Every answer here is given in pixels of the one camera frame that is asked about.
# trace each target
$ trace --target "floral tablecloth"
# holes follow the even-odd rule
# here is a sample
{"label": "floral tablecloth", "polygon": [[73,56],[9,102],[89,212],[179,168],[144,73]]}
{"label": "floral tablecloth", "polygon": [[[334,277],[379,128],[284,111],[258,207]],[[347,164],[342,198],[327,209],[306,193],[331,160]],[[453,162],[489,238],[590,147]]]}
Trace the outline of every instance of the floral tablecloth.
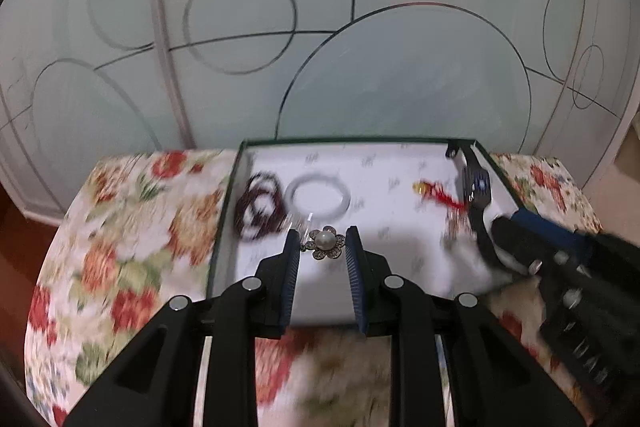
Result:
{"label": "floral tablecloth", "polygon": [[[27,393],[51,425],[62,425],[86,388],[170,297],[204,298],[235,155],[126,156],[92,171],[49,248],[29,313]],[[557,160],[494,159],[531,210],[569,229],[600,229]],[[536,279],[489,296],[487,304],[590,421],[573,378],[538,338],[544,304]],[[388,339],[289,330],[280,341],[257,339],[255,349],[261,427],[388,425]]]}

